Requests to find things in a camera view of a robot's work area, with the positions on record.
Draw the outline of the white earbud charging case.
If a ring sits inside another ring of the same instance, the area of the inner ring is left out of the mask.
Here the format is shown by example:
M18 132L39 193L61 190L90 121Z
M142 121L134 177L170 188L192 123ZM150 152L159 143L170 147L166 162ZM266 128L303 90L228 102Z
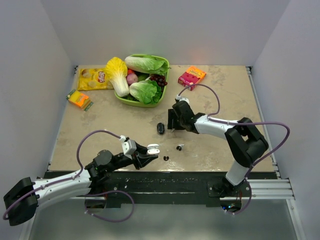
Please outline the white earbud charging case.
M149 144L147 146L147 154L148 155L159 155L160 154L160 149L158 144Z

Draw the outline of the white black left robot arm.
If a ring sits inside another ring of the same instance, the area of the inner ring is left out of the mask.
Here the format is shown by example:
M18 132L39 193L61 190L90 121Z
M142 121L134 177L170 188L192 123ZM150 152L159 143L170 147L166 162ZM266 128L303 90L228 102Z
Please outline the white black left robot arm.
M112 154L101 150L87 166L51 179L21 179L3 198L6 211L3 219L11 226L30 220L37 210L78 196L99 196L115 170L133 165L137 170L157 159L158 144L141 146L133 140L122 143L123 152Z

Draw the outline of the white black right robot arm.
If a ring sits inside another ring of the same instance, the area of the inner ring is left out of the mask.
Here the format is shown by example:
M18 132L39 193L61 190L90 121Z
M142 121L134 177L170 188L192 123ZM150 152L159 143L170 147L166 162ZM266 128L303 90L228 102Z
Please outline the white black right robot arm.
M249 118L224 120L201 112L195 114L185 100L176 102L168 110L167 128L211 135L227 141L234 163L224 177L222 189L230 197L241 190L240 183L249 169L269 148L265 137Z

